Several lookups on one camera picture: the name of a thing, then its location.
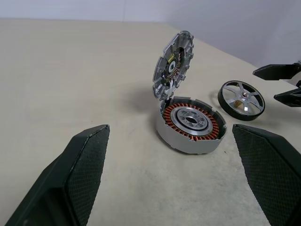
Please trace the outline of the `copper wound stator ring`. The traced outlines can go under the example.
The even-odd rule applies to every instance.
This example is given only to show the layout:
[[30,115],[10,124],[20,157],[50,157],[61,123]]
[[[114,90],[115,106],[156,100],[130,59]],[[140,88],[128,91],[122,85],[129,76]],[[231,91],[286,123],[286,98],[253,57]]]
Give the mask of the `copper wound stator ring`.
[[174,95],[194,56],[193,39],[189,31],[177,33],[158,59],[152,80],[154,97],[160,101],[156,130],[173,149],[186,154],[207,154],[225,137],[225,119],[201,100]]

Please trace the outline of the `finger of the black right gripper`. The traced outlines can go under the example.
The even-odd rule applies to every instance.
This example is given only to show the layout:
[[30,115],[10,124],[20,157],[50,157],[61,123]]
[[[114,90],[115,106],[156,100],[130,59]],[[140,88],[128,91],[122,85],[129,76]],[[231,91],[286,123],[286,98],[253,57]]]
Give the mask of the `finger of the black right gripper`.
[[294,63],[289,65],[266,65],[253,71],[253,75],[266,80],[290,80],[301,72],[301,64]]
[[301,81],[296,86],[296,89],[275,95],[274,99],[285,105],[301,105]]

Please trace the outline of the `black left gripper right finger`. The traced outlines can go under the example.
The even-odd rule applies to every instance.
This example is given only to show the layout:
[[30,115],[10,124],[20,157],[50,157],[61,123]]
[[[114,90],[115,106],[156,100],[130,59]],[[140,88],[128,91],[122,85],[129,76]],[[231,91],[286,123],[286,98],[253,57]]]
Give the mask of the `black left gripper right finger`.
[[271,226],[301,226],[301,153],[275,133],[232,127],[248,184]]

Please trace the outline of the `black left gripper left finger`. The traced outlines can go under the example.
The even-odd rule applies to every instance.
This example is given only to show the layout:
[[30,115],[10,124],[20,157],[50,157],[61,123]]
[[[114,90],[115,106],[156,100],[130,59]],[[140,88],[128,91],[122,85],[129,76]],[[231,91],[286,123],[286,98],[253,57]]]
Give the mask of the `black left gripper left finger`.
[[103,173],[109,125],[75,135],[39,175],[5,226],[86,226]]

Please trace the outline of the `black silver spoked rotor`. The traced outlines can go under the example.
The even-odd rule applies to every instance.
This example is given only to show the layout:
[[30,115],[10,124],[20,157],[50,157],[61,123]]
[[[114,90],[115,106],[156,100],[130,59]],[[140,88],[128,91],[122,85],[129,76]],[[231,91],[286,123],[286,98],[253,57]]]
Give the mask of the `black silver spoked rotor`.
[[241,121],[253,121],[265,111],[261,93],[252,85],[232,80],[224,83],[217,94],[221,108],[231,117]]

